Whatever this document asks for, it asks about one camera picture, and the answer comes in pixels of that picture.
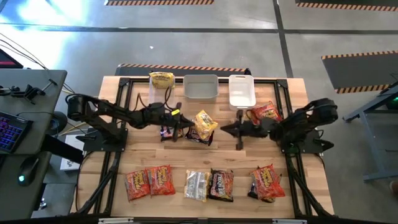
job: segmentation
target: white tray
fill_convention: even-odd
[[[251,75],[229,76],[229,107],[231,110],[250,109],[256,105],[254,79]]]

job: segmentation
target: snack package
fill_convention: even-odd
[[[279,181],[278,181],[278,183],[280,183],[281,178],[282,178],[282,174],[279,175]],[[256,188],[256,185],[254,184],[254,182],[251,184],[251,187],[250,187],[250,191],[249,191],[249,193],[248,193],[248,196],[249,196],[249,197],[252,197],[252,198],[255,198],[255,199],[258,199],[257,188]],[[263,198],[263,199],[261,199],[261,200],[262,200],[263,202],[267,202],[267,203],[274,203],[274,202],[275,202],[275,197],[266,197],[266,198]]]
[[[233,202],[232,186],[234,184],[234,173],[222,170],[211,170],[209,198]]]
[[[201,139],[206,139],[213,133],[214,129],[217,128],[218,123],[206,114],[204,110],[201,110],[193,120],[195,123],[195,129]]]
[[[206,202],[210,176],[209,172],[187,170],[184,197]]]
[[[279,178],[272,165],[256,169],[251,172],[257,198],[262,200],[269,197],[285,197],[285,192],[279,185]]]
[[[146,169],[151,195],[175,194],[170,165]]]
[[[253,124],[255,125],[259,125],[262,118],[271,118],[276,121],[282,121],[277,108],[271,101],[266,103],[264,106],[252,108],[250,110],[250,114]]]
[[[127,198],[129,202],[150,194],[148,176],[144,170],[134,171],[125,176]]]
[[[174,128],[170,128],[167,126],[161,126],[160,127],[160,136],[162,138],[160,141],[166,141],[166,140],[171,140],[173,139],[173,133],[174,133]],[[178,138],[182,137],[184,135],[184,131],[182,129],[179,129],[178,131]]]
[[[151,72],[149,76],[152,78],[152,86],[157,89],[166,89],[171,86],[174,88],[174,74],[169,72]]]
[[[198,132],[196,131],[195,127],[192,126],[192,127],[189,127],[189,130],[188,130],[187,134],[185,135],[185,138],[189,139],[191,141],[194,141],[194,142],[200,142],[200,143],[210,146],[211,142],[213,142],[213,135],[214,135],[214,132],[212,132],[211,135],[208,136],[206,139],[201,139]]]

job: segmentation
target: black snack bag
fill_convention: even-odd
[[[234,173],[231,171],[211,170],[209,198],[233,202],[232,187],[234,184]]]
[[[206,145],[210,146],[211,143],[213,142],[213,135],[214,135],[214,131],[211,133],[211,135],[208,138],[203,140],[203,139],[200,138],[200,136],[197,133],[195,127],[192,126],[192,127],[189,127],[189,130],[188,130],[187,134],[185,135],[185,138],[189,139],[191,141],[194,141],[194,142],[200,142],[200,143],[203,143],[203,144],[206,144]]]
[[[173,139],[173,133],[174,133],[174,128],[170,128],[170,127],[165,127],[165,126],[161,126],[160,127],[160,136],[162,136],[162,138],[160,139],[160,141],[166,141],[166,140],[171,140]],[[184,135],[184,131],[182,129],[180,129],[178,131],[178,138],[182,137]]]

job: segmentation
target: yellow snack bag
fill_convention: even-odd
[[[199,137],[203,140],[208,138],[218,126],[218,123],[213,121],[213,119],[206,114],[204,110],[201,110],[195,116],[193,122],[195,123],[195,129],[199,134]]]
[[[174,88],[174,74],[170,72],[151,72],[152,86],[156,89],[166,89],[171,86]]]

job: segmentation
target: hazard stripe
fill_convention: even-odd
[[[335,89],[337,94],[343,93],[360,93],[364,91],[381,91],[388,88],[389,85],[371,85],[371,86],[354,86],[354,87],[344,87]]]
[[[398,50],[387,50],[382,52],[365,52],[365,53],[353,53],[353,54],[342,54],[342,55],[325,55],[322,56],[322,60],[328,58],[340,58],[340,57],[363,57],[372,55],[385,55],[385,54],[398,54]]]
[[[178,66],[178,65],[141,65],[122,63],[119,67],[132,68],[166,68],[166,69],[187,69],[187,70],[218,70],[230,72],[244,72],[245,68],[218,68],[218,67],[200,67],[200,66]]]
[[[296,3],[298,7],[311,7],[322,9],[351,9],[351,10],[369,10],[369,11],[389,11],[396,12],[398,7],[394,6],[369,6],[369,5],[351,5],[351,4],[327,4],[327,3]]]
[[[170,5],[209,5],[214,0],[109,0],[106,6],[170,6]]]

